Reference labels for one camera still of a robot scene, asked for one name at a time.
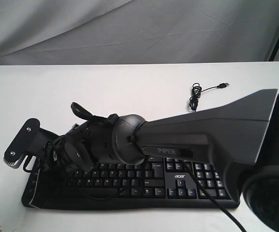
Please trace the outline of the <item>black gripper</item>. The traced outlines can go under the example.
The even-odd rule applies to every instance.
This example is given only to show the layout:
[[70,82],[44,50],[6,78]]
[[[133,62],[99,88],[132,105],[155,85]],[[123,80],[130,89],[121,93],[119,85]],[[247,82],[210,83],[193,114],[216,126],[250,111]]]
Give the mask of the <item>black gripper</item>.
[[46,131],[45,170],[89,172],[99,163],[116,163],[112,131],[113,124],[107,120],[87,121],[63,135]]

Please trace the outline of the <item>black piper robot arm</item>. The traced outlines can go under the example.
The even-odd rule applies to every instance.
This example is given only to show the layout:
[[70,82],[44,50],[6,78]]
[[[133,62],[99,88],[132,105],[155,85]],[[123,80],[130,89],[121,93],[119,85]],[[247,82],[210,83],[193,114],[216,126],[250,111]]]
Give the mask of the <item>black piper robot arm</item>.
[[279,232],[279,92],[264,89],[230,104],[156,121],[91,115],[44,146],[52,171],[68,175],[98,163],[142,164],[149,157],[210,164],[228,196]]

